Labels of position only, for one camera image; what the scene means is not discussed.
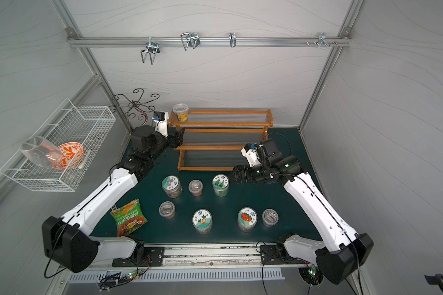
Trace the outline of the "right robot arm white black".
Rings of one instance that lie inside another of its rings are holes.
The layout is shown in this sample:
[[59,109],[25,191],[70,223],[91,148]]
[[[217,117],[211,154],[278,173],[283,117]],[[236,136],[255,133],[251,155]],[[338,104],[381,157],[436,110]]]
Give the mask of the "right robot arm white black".
[[295,156],[285,157],[272,139],[242,148],[246,165],[233,168],[232,182],[280,184],[301,206],[321,236],[312,240],[292,234],[282,240],[291,258],[314,264],[331,283],[338,285],[366,262],[374,242],[358,233],[333,208]]

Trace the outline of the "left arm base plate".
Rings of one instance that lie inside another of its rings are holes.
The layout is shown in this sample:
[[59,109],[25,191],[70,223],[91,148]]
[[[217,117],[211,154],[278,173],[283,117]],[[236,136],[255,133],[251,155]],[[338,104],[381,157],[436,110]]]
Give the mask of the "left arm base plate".
[[139,247],[129,258],[114,259],[113,267],[161,267],[164,259],[164,247]]

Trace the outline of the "small clear red seed container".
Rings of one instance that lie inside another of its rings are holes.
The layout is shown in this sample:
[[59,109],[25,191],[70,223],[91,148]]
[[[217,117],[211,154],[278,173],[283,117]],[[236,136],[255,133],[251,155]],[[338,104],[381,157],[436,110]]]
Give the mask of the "small clear red seed container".
[[195,197],[198,197],[203,193],[203,183],[198,179],[194,179],[189,183],[188,189]]

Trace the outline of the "small clear yellow seed container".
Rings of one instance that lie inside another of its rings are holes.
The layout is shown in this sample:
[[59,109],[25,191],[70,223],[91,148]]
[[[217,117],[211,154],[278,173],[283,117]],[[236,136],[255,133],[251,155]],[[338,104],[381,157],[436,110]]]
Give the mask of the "small clear yellow seed container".
[[189,107],[184,103],[176,104],[173,107],[173,113],[179,122],[186,122],[188,120]]

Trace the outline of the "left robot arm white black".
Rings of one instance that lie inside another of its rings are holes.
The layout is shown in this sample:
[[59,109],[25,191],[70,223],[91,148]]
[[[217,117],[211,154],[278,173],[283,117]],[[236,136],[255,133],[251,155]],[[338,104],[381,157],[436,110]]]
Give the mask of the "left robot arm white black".
[[43,222],[45,256],[79,273],[92,263],[127,259],[138,253],[143,243],[132,238],[98,238],[91,233],[111,207],[149,174],[155,160],[167,148],[183,145],[184,133],[184,128],[168,135],[156,127],[136,128],[131,135],[131,149],[111,168],[109,177],[73,209],[59,218],[51,216]]

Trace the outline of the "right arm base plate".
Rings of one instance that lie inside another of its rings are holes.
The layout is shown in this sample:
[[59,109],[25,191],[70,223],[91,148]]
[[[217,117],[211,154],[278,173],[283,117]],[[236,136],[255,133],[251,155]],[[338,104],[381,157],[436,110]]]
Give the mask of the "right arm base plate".
[[257,247],[263,265],[294,265],[300,264],[308,266],[310,263],[300,258],[293,258],[287,252],[277,245],[261,245]]

